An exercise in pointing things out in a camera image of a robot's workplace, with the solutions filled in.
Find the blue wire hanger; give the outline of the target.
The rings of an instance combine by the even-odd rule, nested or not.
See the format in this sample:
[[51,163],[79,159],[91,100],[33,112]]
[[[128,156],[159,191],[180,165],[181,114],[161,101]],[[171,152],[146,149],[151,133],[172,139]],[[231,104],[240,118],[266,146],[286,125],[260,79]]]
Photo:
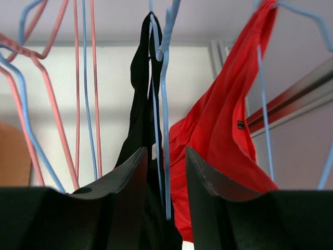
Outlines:
[[[22,11],[21,18],[20,18],[20,26],[19,26],[19,43],[24,44],[25,39],[25,20],[27,18],[28,12],[34,8],[36,5],[39,5],[42,2],[46,1],[34,1],[31,4],[27,5],[25,9]],[[94,169],[94,178],[97,180],[97,163],[96,163],[96,156],[95,156],[95,146],[94,146],[94,139],[92,134],[92,123],[91,123],[91,113],[88,101],[88,87],[87,87],[87,36],[86,36],[86,8],[85,8],[85,1],[82,1],[82,18],[83,18],[83,58],[84,58],[84,97],[85,97],[85,107],[86,107],[86,114],[87,114],[87,124],[88,124],[88,131],[89,131],[89,139],[92,151],[92,160],[93,160],[93,169]]]

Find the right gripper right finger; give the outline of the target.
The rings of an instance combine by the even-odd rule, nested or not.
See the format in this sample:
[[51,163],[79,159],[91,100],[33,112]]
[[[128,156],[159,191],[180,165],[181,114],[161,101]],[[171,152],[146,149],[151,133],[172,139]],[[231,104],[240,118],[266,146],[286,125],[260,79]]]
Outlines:
[[186,150],[195,249],[332,249],[332,191],[244,187]]

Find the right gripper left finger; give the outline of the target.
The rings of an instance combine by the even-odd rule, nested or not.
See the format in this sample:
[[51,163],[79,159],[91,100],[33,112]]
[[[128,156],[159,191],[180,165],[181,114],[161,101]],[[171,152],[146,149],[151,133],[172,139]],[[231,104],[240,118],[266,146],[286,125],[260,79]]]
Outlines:
[[146,176],[142,147],[73,194],[2,188],[1,249],[137,249]]

